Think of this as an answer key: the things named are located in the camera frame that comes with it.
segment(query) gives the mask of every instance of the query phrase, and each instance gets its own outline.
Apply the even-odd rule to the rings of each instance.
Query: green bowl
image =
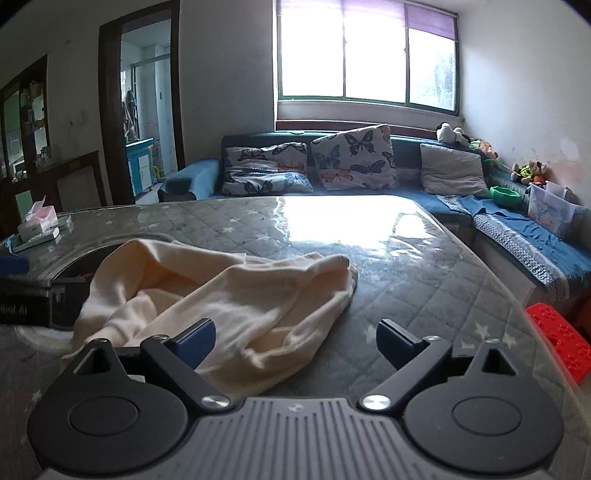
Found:
[[[503,187],[489,189],[492,201],[501,207],[517,207],[521,203],[521,193]]]

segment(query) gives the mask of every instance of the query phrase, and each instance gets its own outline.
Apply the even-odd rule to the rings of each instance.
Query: black circular pad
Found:
[[[70,412],[70,423],[87,435],[115,435],[131,427],[138,418],[138,409],[129,400],[99,397],[82,402]]]
[[[156,385],[81,377],[75,391],[47,394],[28,435],[41,466],[85,476],[120,475],[168,453],[187,428],[181,400]]]
[[[511,403],[494,397],[472,397],[461,401],[452,411],[463,429],[476,435],[506,435],[521,423],[521,412]]]
[[[512,475],[544,465],[562,439],[560,413],[531,377],[483,374],[428,388],[404,413],[410,439],[453,469]]]

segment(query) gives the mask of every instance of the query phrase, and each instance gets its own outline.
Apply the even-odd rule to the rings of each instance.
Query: cream cloth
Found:
[[[131,240],[97,270],[74,325],[74,348],[101,337],[137,346],[211,318],[216,346],[197,372],[233,397],[255,395],[310,362],[356,282],[343,255],[271,261]]]

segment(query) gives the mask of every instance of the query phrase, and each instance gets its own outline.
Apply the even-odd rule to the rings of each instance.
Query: doorway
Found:
[[[99,31],[103,149],[115,205],[157,203],[167,176],[184,168],[178,95],[179,2]]]

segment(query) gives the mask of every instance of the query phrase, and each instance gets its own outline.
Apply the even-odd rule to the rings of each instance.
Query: butterfly pillow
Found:
[[[326,190],[381,190],[398,186],[388,125],[312,140],[316,170]]]
[[[289,142],[272,147],[230,147],[224,152],[224,166],[261,166],[281,171],[306,172],[308,146],[305,143]]]
[[[307,157],[306,144],[296,142],[227,148],[222,194],[244,197],[312,192],[306,176]]]

